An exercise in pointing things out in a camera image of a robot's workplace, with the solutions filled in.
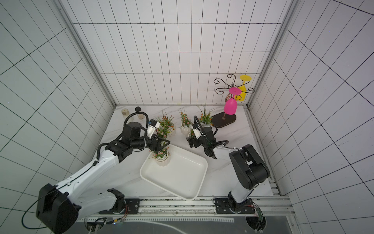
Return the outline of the pink flower white pot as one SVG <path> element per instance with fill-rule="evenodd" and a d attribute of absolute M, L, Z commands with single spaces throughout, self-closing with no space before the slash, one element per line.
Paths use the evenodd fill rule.
<path fill-rule="evenodd" d="M 170 162 L 170 153 L 169 153 L 169 147 L 166 147 L 162 149 L 159 152 L 151 151 L 152 158 L 155 159 L 156 163 L 159 166 L 166 166 Z"/>

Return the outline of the red flower white pot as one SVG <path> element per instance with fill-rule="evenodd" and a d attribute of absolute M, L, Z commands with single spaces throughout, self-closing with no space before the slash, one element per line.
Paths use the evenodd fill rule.
<path fill-rule="evenodd" d="M 188 135 L 188 138 L 190 138 L 190 139 L 196 139 L 196 135 L 195 135 L 193 129 L 191 129 L 191 131 L 190 131 L 190 133 L 189 133 L 189 135 Z"/>

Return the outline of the white rectangular storage tray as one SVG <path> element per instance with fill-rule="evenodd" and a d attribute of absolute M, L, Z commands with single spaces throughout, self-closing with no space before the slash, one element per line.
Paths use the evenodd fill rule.
<path fill-rule="evenodd" d="M 169 146 L 168 153 L 163 162 L 149 154 L 140 169 L 141 178 L 181 199 L 195 200 L 206 176 L 207 160 L 174 145 Z"/>

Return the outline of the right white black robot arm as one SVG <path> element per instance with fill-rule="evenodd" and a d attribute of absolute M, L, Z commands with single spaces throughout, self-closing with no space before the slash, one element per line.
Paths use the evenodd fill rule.
<path fill-rule="evenodd" d="M 215 199 L 217 214 L 255 214 L 262 212 L 249 197 L 261 183 L 270 177 L 270 170 L 255 148 L 247 144 L 241 148 L 227 147 L 228 141 L 217 141 L 211 127 L 193 124 L 186 138 L 190 148 L 202 146 L 204 153 L 215 160 L 229 160 L 238 179 L 226 199 Z"/>

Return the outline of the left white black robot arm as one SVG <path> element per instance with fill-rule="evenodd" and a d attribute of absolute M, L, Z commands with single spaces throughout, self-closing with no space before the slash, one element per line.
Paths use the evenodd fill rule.
<path fill-rule="evenodd" d="M 144 112 L 139 114 L 145 117 L 145 126 L 129 122 L 129 118 L 126 118 L 121 134 L 108 143 L 101 143 L 95 159 L 58 184 L 48 183 L 40 189 L 38 200 L 33 205 L 36 206 L 36 218 L 44 224 L 44 228 L 55 234 L 63 234 L 79 219 L 89 215 L 105 210 L 115 214 L 128 211 L 124 194 L 115 188 L 104 188 L 86 198 L 82 194 L 132 153 L 146 148 L 156 153 L 167 150 L 170 141 L 156 133 L 161 123 L 149 119 Z"/>

